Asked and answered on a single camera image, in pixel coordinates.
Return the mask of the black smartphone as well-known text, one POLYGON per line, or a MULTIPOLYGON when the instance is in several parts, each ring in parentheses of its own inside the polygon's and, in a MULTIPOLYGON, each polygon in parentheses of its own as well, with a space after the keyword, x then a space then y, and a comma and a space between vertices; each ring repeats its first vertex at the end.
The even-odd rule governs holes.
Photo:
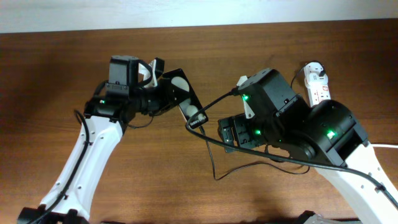
POLYGON ((167 84, 166 90, 170 96, 172 106, 177 105, 179 107, 188 126, 191 129, 195 129, 205 124, 208 121, 208 116, 205 112, 194 116, 189 121, 203 107, 183 70, 179 68, 166 72, 162 75, 162 78, 167 84))

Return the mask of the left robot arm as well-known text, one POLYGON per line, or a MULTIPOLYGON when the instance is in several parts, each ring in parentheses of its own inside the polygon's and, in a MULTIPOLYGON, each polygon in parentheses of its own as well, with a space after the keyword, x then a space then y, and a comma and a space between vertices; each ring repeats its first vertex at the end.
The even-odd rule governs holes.
POLYGON ((23 208, 17 222, 88 223, 104 167, 135 115, 158 116, 189 93, 187 80, 165 73, 162 59, 112 56, 109 78, 96 87, 83 113, 74 112, 80 135, 56 183, 37 208, 23 208))

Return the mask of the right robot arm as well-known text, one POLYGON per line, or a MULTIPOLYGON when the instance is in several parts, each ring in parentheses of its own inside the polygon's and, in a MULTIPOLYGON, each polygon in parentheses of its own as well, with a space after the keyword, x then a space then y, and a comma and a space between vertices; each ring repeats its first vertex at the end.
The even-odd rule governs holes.
POLYGON ((343 104, 309 106, 285 78, 267 68, 241 77, 244 113, 219 120, 227 151, 259 146, 285 150, 314 166, 349 203, 363 223, 397 222, 397 189, 383 171, 368 134, 343 104))

